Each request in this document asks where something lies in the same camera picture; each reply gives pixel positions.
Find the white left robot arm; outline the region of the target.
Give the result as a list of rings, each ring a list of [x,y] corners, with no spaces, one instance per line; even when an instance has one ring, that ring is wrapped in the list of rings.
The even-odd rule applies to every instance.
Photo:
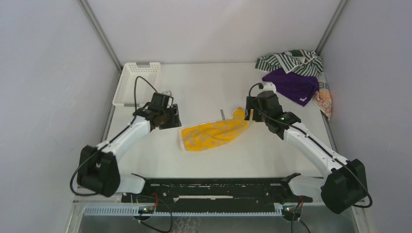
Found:
[[[154,129],[181,126],[178,105],[171,92],[152,95],[150,102],[137,108],[130,122],[114,137],[96,146],[86,145],[80,153],[79,166],[70,183],[90,190],[88,196],[111,197],[116,193],[132,193],[140,202],[147,202],[152,190],[145,178],[136,174],[121,174],[118,162],[137,143]]]

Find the yellow grey patterned towel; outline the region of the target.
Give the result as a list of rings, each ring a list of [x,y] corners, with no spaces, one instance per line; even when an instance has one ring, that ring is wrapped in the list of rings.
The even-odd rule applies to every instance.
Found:
[[[244,133],[252,123],[245,119],[245,110],[237,108],[232,117],[202,123],[179,130],[178,139],[183,151],[201,152],[227,145]]]

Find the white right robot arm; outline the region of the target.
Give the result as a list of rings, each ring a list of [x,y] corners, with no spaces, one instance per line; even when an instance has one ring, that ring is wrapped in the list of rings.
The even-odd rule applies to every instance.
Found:
[[[360,208],[359,201],[369,199],[365,208],[373,204],[368,192],[364,164],[352,161],[327,147],[292,112],[285,112],[273,91],[262,91],[246,98],[245,120],[263,122],[271,133],[301,152],[320,172],[321,178],[294,173],[286,177],[281,197],[287,202],[299,196],[321,200],[333,213],[340,214],[350,207]]]

